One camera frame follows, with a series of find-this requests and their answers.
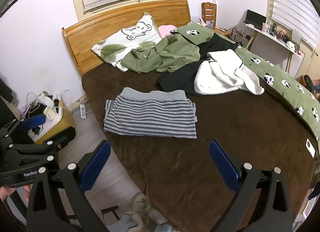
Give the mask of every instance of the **pink cloth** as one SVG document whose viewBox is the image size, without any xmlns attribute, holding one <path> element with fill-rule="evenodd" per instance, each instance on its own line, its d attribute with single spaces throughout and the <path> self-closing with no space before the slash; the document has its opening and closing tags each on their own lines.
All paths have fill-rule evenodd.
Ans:
<svg viewBox="0 0 320 232">
<path fill-rule="evenodd" d="M 160 37 L 163 39 L 165 36 L 171 35 L 170 31 L 177 29 L 177 27 L 173 25 L 162 25 L 158 29 Z"/>
</svg>

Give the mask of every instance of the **bed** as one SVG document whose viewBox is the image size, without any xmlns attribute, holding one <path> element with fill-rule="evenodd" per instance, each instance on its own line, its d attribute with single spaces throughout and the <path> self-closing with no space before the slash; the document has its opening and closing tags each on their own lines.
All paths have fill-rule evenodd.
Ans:
<svg viewBox="0 0 320 232">
<path fill-rule="evenodd" d="M 124 87 L 140 92 L 160 90 L 161 73 L 121 72 L 95 55 L 91 48 L 102 39 L 134 25 L 148 12 L 157 26 L 190 22 L 187 0 L 139 3 L 118 8 L 62 29 L 82 85 L 101 128 L 105 101 L 115 99 Z M 197 139 L 120 136 L 105 132 L 112 148 L 149 203 L 182 232 L 209 231 L 233 198 L 208 153 L 217 139 L 230 153 L 257 169 L 279 167 L 298 214 L 315 165 L 306 140 L 317 141 L 304 121 L 266 82 L 263 95 L 244 90 L 198 97 Z M 245 226 L 259 196 L 256 190 L 241 226 Z"/>
</svg>

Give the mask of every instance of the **desk leg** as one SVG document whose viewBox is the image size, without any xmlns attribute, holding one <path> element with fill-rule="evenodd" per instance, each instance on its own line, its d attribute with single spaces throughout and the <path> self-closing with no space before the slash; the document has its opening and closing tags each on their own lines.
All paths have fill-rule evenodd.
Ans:
<svg viewBox="0 0 320 232">
<path fill-rule="evenodd" d="M 287 72 L 287 73 L 289 73 L 289 70 L 290 70 L 291 60 L 292 60 L 292 52 L 289 51 L 287 65 L 285 66 L 285 72 Z"/>
<path fill-rule="evenodd" d="M 245 49 L 249 49 L 250 44 L 252 44 L 254 42 L 254 40 L 256 39 L 256 36 L 258 35 L 257 31 L 254 31 L 253 35 L 251 36 L 247 46 L 245 47 Z"/>
</svg>

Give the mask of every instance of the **white desk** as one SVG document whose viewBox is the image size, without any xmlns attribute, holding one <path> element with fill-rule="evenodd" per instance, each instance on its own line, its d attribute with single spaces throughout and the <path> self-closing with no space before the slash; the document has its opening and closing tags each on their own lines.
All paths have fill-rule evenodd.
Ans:
<svg viewBox="0 0 320 232">
<path fill-rule="evenodd" d="M 289 72 L 290 69 L 290 65 L 291 65 L 291 60 L 292 60 L 292 54 L 296 54 L 297 56 L 300 57 L 300 55 L 298 55 L 297 53 L 294 52 L 294 50 L 290 49 L 285 43 L 283 43 L 282 41 L 279 41 L 275 36 L 270 35 L 269 33 L 263 32 L 257 28 L 254 28 L 254 26 L 246 24 L 246 26 L 250 29 L 253 29 L 255 32 L 253 33 L 253 35 L 251 36 L 247 46 L 245 47 L 246 49 L 249 48 L 250 44 L 252 45 L 252 43 L 254 42 L 255 38 L 257 37 L 258 33 L 261 33 L 262 35 L 272 39 L 273 41 L 275 41 L 276 43 L 278 43 L 279 45 L 281 45 L 282 47 L 286 48 L 289 51 L 288 54 L 288 61 L 287 61 L 287 65 L 285 67 L 285 72 Z"/>
</svg>

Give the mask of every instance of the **wooden headboard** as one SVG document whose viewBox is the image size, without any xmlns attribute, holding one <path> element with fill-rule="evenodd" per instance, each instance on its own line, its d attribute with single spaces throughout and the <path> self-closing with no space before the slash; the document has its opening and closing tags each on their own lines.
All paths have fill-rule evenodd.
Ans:
<svg viewBox="0 0 320 232">
<path fill-rule="evenodd" d="M 65 40 L 81 75 L 103 63 L 91 51 L 99 41 L 122 28 L 135 25 L 148 12 L 157 26 L 172 24 L 176 27 L 190 22 L 187 0 L 154 1 L 138 3 L 100 13 L 69 28 L 62 28 Z"/>
</svg>

